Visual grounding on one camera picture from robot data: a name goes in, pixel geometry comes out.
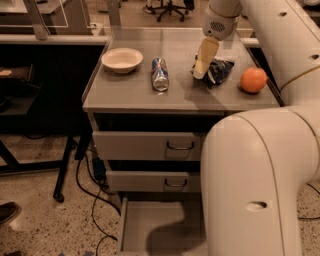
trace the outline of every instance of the drawer handle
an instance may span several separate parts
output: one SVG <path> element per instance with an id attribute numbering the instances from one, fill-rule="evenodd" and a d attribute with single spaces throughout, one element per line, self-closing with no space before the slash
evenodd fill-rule
<path id="1" fill-rule="evenodd" d="M 164 184 L 172 188 L 183 188 L 188 185 L 188 180 L 185 179 L 183 184 L 170 184 L 167 179 L 164 180 Z"/>
<path id="2" fill-rule="evenodd" d="M 172 150 L 191 150 L 194 148 L 194 142 L 192 141 L 190 147 L 172 147 L 172 146 L 170 146 L 170 142 L 167 141 L 167 148 L 172 149 Z"/>

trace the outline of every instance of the person's foot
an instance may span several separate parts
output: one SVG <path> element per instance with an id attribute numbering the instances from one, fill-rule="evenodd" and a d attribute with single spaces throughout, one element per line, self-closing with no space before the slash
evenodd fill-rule
<path id="1" fill-rule="evenodd" d="M 0 224 L 12 218 L 17 211 L 18 205 L 14 202 L 0 205 Z"/>
<path id="2" fill-rule="evenodd" d="M 142 8 L 142 10 L 143 10 L 144 12 L 146 12 L 146 13 L 149 13 L 149 14 L 156 14 L 156 12 L 155 12 L 155 10 L 152 8 L 152 6 L 146 5 L 146 6 L 144 6 L 144 7 Z"/>

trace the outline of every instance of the black bag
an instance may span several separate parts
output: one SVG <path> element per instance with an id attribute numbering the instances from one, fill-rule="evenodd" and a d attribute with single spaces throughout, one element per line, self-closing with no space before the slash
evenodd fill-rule
<path id="1" fill-rule="evenodd" d="M 183 0 L 183 2 L 188 10 L 194 10 L 194 0 Z"/>

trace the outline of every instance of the can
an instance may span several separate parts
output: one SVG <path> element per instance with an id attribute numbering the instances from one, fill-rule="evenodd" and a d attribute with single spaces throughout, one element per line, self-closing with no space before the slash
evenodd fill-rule
<path id="1" fill-rule="evenodd" d="M 163 58 L 155 58 L 152 61 L 152 86 L 155 90 L 163 92 L 168 90 L 169 76 L 166 61 Z"/>

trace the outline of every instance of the office chair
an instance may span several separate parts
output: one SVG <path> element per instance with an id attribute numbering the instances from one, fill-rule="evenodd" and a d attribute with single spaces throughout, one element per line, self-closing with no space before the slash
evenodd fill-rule
<path id="1" fill-rule="evenodd" d="M 189 9 L 187 7 L 183 7 L 183 6 L 178 6 L 178 5 L 174 5 L 172 0 L 168 0 L 166 5 L 163 5 L 163 0 L 161 0 L 161 6 L 160 7 L 154 7 L 154 10 L 164 10 L 157 18 L 157 21 L 160 22 L 161 21 L 161 17 L 166 14 L 167 12 L 169 12 L 169 15 L 171 15 L 172 11 L 180 14 L 180 21 L 183 22 L 184 21 L 184 15 L 188 15 L 189 14 Z"/>

